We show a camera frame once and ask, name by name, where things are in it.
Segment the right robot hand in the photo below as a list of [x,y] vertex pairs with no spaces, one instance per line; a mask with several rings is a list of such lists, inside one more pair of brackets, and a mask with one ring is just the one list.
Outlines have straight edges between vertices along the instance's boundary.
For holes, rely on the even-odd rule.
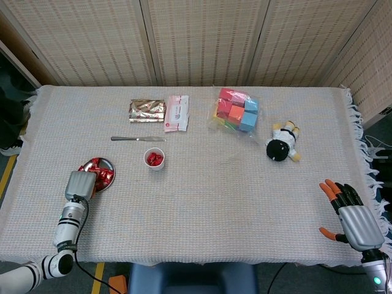
[[370,209],[364,205],[352,186],[326,179],[319,187],[327,196],[344,231],[332,233],[320,227],[318,230],[324,237],[349,244],[358,252],[382,247],[384,236]]

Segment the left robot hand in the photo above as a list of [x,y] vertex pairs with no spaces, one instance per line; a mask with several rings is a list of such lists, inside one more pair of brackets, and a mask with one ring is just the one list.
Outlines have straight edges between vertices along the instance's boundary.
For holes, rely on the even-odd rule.
[[68,180],[65,197],[73,199],[75,195],[89,201],[93,195],[96,183],[96,174],[88,171],[73,171]]

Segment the white paper cup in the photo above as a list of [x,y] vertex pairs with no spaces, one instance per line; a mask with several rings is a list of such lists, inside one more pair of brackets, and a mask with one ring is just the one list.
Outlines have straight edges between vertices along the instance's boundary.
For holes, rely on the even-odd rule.
[[[162,161],[162,163],[160,164],[160,165],[158,165],[158,166],[152,166],[152,165],[149,165],[148,163],[147,163],[147,157],[151,154],[151,153],[159,153],[159,154],[161,154],[161,155],[163,155],[163,161]],[[153,170],[153,171],[160,171],[160,170],[162,170],[163,168],[164,168],[164,165],[165,165],[165,154],[164,154],[164,152],[160,149],[160,148],[150,148],[150,149],[148,149],[146,152],[145,152],[145,154],[144,154],[144,163],[151,169],[151,170]]]

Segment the silver table knife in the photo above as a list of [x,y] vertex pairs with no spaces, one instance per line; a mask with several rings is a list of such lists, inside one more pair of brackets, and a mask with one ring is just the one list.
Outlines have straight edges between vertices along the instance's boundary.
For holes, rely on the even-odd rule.
[[111,141],[150,141],[150,142],[166,142],[164,137],[111,137]]

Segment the black shoe white sole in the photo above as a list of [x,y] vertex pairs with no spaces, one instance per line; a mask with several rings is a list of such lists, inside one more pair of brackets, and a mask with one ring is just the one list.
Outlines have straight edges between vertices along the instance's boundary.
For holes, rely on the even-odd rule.
[[21,152],[21,148],[23,146],[23,141],[21,139],[17,139],[14,143],[11,144],[8,148],[0,148],[0,154],[6,157],[18,155]]

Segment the gold foil snack packet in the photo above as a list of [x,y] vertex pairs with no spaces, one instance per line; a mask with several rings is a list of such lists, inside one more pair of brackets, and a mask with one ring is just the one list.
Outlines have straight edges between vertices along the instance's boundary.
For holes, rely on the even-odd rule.
[[129,105],[131,123],[161,123],[165,119],[164,100],[132,99]]

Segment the orange floor block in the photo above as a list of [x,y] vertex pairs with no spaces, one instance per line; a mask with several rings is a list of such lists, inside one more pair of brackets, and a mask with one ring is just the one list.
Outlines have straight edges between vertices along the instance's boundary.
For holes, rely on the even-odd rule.
[[110,294],[127,294],[127,281],[124,275],[112,276],[109,278],[108,283],[111,287],[116,289],[116,291],[114,291],[110,288]]

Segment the black haired plush doll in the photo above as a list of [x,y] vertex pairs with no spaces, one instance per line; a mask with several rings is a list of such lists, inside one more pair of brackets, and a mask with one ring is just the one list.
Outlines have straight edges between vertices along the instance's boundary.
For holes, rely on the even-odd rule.
[[288,120],[284,126],[274,124],[271,138],[266,142],[266,155],[275,162],[282,162],[290,158],[299,162],[301,156],[295,149],[300,129],[294,122]]

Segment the beige woven tablecloth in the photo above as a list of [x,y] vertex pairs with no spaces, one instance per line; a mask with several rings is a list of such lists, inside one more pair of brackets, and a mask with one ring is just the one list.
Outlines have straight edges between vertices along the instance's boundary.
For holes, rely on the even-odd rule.
[[[0,208],[0,260],[24,263],[56,252],[69,176],[93,157],[108,159],[116,175],[89,204],[78,242],[82,261],[358,265],[359,253],[319,232],[342,230],[319,188],[325,179],[358,191],[385,236],[383,250],[392,254],[392,224],[375,199],[378,184],[346,89],[247,88],[262,103],[259,145],[208,127],[217,90],[41,87]],[[170,96],[189,96],[186,132],[164,132],[164,121],[129,121],[132,99],[167,103]],[[295,149],[301,160],[275,162],[266,142],[273,125],[288,120],[300,129]],[[144,163],[150,148],[165,154],[160,171]]]

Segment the pink wet wipes pack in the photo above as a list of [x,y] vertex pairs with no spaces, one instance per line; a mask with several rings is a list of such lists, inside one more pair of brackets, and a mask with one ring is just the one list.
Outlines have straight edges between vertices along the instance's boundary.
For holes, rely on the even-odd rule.
[[164,132],[186,132],[189,123],[189,96],[170,96],[166,107]]

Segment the blue padded seat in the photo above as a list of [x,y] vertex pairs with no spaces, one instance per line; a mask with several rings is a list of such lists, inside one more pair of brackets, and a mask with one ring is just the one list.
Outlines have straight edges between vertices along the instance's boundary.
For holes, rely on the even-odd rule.
[[127,294],[258,294],[258,282],[247,263],[134,264]]

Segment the clear plastic bag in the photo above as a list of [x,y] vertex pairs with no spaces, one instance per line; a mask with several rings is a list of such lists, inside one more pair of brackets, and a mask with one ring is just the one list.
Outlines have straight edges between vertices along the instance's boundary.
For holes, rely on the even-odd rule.
[[220,124],[213,123],[213,122],[212,122],[212,119],[211,119],[211,118],[212,118],[212,110],[213,110],[213,107],[214,107],[215,105],[218,105],[219,91],[220,91],[220,90],[221,90],[221,88],[219,88],[219,89],[217,90],[217,99],[214,101],[213,106],[211,107],[211,109],[210,109],[210,111],[209,111],[208,127],[209,127],[210,129],[221,130],[221,131],[223,131],[223,132],[228,132],[228,133],[231,133],[231,134],[235,134],[235,135],[236,135],[237,137],[239,137],[239,138],[243,138],[243,139],[246,139],[246,140],[248,140],[248,141],[252,141],[252,142],[254,142],[254,143],[256,143],[256,144],[259,145],[259,144],[261,143],[261,139],[260,139],[260,137],[257,135],[257,127],[258,127],[258,125],[260,124],[260,121],[261,121],[261,118],[262,118],[262,103],[261,103],[261,99],[260,99],[259,97],[255,96],[255,95],[249,94],[249,93],[246,92],[246,91],[234,89],[234,90],[237,90],[238,92],[248,94],[248,95],[250,96],[251,99],[258,100],[258,102],[259,102],[259,111],[258,111],[258,115],[257,115],[257,122],[256,122],[256,125],[255,125],[255,129],[254,129],[252,132],[243,132],[243,131],[240,131],[240,130],[239,130],[239,126],[238,126],[238,130],[230,130],[229,128],[225,127],[225,121],[228,121],[228,118],[227,118],[227,119],[222,119],[222,118],[221,118],[221,119],[220,119]]

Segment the light blue foam cube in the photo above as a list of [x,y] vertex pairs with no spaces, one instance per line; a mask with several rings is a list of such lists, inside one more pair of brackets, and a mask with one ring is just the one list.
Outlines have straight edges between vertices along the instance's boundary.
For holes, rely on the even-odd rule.
[[239,130],[243,132],[252,132],[255,129],[257,122],[257,115],[254,113],[244,112],[241,122],[239,124]]
[[248,112],[248,113],[253,113],[255,115],[258,115],[258,111],[259,111],[259,102],[258,102],[258,100],[254,100],[254,99],[245,100],[245,102],[244,102],[244,111]]

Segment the red foam cube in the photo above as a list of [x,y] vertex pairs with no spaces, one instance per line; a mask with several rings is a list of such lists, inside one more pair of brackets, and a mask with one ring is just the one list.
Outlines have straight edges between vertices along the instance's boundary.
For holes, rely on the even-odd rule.
[[232,108],[232,103],[230,101],[225,99],[219,99],[217,110],[216,110],[216,116],[222,119],[227,119],[231,108]]
[[227,101],[232,101],[234,97],[239,97],[240,95],[242,95],[241,92],[229,88],[221,88],[219,91],[219,98]]

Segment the orange foam cube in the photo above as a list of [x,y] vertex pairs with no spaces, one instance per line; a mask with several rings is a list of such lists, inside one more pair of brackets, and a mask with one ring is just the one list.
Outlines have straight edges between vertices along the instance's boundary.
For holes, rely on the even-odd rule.
[[228,114],[228,122],[238,126],[241,123],[241,120],[243,118],[244,114],[244,108],[239,107],[236,105],[232,105],[229,114]]

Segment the pink foam cube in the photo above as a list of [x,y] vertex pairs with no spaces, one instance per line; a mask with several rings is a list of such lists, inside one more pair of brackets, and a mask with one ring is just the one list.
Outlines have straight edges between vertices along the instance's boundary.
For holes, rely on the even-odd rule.
[[245,103],[247,101],[250,101],[251,98],[248,94],[246,93],[241,93],[241,92],[234,92],[232,94],[231,102],[233,105],[238,106],[238,107],[245,107]]

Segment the beige folding screen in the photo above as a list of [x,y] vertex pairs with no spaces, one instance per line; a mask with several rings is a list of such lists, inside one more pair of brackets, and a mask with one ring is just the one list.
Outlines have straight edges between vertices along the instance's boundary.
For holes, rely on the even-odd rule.
[[392,0],[0,0],[0,41],[43,84],[346,86],[392,110]]

